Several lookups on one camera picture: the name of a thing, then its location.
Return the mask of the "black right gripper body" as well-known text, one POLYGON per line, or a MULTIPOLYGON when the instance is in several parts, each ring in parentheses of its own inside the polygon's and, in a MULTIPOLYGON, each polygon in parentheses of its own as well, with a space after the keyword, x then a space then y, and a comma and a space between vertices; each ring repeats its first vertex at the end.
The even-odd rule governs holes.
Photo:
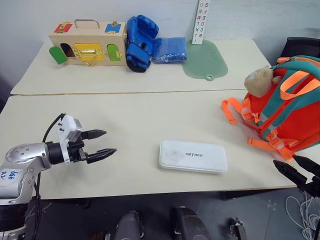
POLYGON ((302 190, 314 198, 319 198, 320 197, 320 178, 318 176, 313 176, 311 179, 311 182, 304 183, 302 185, 302 190))

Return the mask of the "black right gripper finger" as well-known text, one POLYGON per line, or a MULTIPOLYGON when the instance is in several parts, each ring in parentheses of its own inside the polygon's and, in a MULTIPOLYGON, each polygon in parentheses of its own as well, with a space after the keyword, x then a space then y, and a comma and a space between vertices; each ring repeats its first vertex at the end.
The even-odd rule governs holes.
POLYGON ((307 178, 299 173, 294 167, 288 163, 275 159, 273 160, 273 164, 282 175, 291 180, 300 190, 304 192, 309 191, 306 184, 307 178))
POLYGON ((305 170, 309 173, 312 173, 316 177, 320 177, 320 165, 311 159, 300 156, 300 155, 293 155, 293 159, 305 170))

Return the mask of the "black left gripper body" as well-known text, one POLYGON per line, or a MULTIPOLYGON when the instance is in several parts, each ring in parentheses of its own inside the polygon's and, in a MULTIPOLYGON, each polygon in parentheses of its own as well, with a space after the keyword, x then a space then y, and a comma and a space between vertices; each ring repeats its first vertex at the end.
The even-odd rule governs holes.
POLYGON ((84 140, 88 138, 87 131, 82 132, 79 137, 68 143, 68 155, 71 162, 86 161, 87 154, 84 152, 83 147, 85 146, 84 140))

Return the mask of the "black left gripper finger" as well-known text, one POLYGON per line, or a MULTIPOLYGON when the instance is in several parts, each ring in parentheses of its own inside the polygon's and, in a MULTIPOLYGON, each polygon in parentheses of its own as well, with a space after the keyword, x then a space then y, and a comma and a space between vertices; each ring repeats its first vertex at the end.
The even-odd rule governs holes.
POLYGON ((107 132, 104 131, 104 130, 100 130, 100 129, 83 131, 81 133, 81 140, 96 139, 96 138, 99 138, 99 137, 101 137, 101 136, 103 136, 105 134, 107 134, 107 132))
POLYGON ((106 148, 102 150, 98 150, 96 153, 86 154, 86 162, 87 164, 92 164, 101 160, 104 160, 111 155, 113 155, 117 151, 116 148, 106 148))

